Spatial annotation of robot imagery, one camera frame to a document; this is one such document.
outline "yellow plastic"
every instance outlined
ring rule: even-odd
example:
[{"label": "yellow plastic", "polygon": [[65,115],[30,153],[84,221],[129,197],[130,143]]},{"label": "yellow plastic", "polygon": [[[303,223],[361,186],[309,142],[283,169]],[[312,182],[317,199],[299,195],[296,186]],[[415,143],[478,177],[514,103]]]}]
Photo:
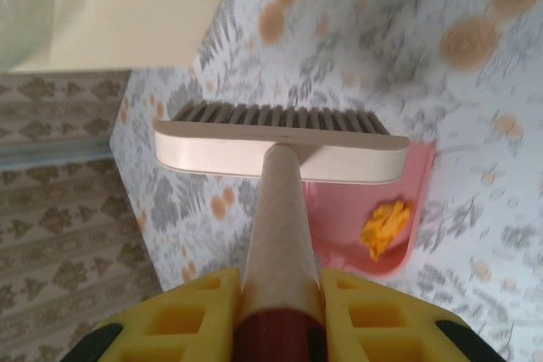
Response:
[{"label": "yellow plastic", "polygon": [[329,362],[468,362],[436,327],[451,312],[338,270],[321,271]]},{"label": "yellow plastic", "polygon": [[123,331],[100,362],[229,361],[241,293],[238,269],[190,281],[115,315]]},{"label": "yellow plastic", "polygon": [[[329,362],[468,362],[436,327],[449,311],[339,270],[321,271]],[[100,362],[229,362],[238,269],[190,281],[129,309]]]}]

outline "orange flower pattern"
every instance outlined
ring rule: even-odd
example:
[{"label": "orange flower pattern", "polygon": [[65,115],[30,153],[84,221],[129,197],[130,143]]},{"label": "orange flower pattern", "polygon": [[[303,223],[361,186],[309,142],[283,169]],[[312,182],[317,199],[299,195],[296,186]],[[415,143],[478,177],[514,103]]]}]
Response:
[{"label": "orange flower pattern", "polygon": [[541,0],[223,0],[190,66],[132,74],[112,137],[163,286],[244,264],[258,183],[161,167],[154,120],[202,99],[365,106],[436,148],[424,261],[385,282],[532,358],[515,330],[543,310],[542,21]]}]

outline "patterned floor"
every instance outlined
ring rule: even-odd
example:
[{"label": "patterned floor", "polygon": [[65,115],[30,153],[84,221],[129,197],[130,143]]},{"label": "patterned floor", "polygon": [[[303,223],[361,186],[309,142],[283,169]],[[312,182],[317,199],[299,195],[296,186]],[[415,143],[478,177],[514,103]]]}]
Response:
[{"label": "patterned floor", "polygon": [[0,173],[0,362],[56,362],[159,292],[113,160]]}]

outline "broom handle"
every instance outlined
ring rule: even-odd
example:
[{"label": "broom handle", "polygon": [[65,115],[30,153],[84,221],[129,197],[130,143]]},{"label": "broom handle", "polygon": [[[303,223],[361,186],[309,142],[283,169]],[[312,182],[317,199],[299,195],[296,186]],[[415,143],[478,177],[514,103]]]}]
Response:
[{"label": "broom handle", "polygon": [[299,158],[282,145],[264,156],[238,321],[278,308],[324,325]]}]

